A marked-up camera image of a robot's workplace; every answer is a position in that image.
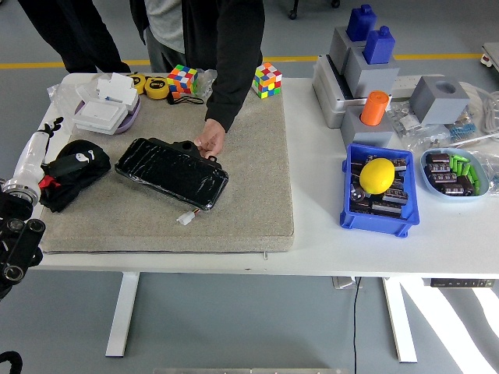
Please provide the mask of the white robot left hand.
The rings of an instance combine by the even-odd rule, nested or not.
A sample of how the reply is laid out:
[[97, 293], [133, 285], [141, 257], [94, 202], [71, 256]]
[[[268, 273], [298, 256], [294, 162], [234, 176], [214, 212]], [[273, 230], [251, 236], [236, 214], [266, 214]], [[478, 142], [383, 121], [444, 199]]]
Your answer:
[[108, 172], [108, 155], [86, 140], [68, 143], [53, 161], [47, 162], [51, 138], [64, 130], [63, 117], [41, 125], [24, 147], [13, 176], [3, 183], [2, 191], [34, 201], [86, 188]]

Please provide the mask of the person's hand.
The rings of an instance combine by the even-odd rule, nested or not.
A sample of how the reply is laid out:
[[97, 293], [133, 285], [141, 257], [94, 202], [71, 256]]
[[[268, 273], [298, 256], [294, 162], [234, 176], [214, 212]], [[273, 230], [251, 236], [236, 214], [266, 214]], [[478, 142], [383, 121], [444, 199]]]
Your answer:
[[207, 119], [201, 134], [193, 141], [204, 158], [216, 157], [223, 150], [225, 129], [214, 119]]

